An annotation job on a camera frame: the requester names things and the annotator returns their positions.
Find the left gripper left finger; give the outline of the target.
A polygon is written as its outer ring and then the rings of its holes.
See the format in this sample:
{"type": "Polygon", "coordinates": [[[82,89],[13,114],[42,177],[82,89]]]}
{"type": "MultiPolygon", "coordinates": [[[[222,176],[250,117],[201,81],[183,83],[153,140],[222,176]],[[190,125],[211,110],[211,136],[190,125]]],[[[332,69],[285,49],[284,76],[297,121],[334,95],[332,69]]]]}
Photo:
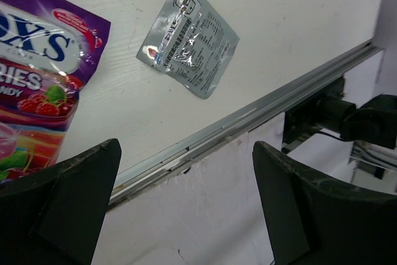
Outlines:
{"type": "Polygon", "coordinates": [[[1,264],[90,264],[114,188],[116,138],[1,184],[1,264]]]}

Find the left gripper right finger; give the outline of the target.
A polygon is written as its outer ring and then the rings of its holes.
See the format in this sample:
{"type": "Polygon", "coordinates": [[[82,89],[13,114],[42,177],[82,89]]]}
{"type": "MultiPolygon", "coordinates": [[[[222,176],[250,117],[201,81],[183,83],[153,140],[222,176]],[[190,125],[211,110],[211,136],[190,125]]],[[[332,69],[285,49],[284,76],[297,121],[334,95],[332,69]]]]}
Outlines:
{"type": "Polygon", "coordinates": [[[395,264],[396,196],[338,180],[263,141],[252,159],[276,264],[395,264]]]}

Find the purple Fox's candy bag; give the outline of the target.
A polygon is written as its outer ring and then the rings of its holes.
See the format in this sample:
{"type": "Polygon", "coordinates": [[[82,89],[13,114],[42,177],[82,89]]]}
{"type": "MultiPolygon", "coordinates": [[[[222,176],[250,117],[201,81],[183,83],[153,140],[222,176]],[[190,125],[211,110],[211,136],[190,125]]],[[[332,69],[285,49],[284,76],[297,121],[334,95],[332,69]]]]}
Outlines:
{"type": "Polygon", "coordinates": [[[67,0],[1,0],[1,182],[56,163],[109,33],[67,0]]]}

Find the grey sachet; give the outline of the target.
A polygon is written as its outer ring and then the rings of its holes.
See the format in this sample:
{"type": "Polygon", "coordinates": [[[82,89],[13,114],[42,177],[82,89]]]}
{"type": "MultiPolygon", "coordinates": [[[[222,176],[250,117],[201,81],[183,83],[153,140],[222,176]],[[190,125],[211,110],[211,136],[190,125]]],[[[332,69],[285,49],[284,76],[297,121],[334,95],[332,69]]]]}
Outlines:
{"type": "Polygon", "coordinates": [[[207,0],[166,0],[136,57],[208,99],[238,43],[207,0]]]}

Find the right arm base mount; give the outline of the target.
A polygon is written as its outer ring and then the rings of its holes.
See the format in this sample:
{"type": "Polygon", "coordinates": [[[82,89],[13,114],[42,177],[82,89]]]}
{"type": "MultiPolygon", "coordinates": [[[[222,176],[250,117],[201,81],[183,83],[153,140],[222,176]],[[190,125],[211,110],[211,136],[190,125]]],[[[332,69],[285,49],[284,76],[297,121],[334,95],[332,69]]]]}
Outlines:
{"type": "Polygon", "coordinates": [[[325,151],[326,161],[335,162],[343,143],[363,141],[388,149],[396,148],[396,96],[380,95],[357,107],[344,101],[339,78],[286,111],[282,153],[289,154],[314,135],[335,140],[325,151]]]}

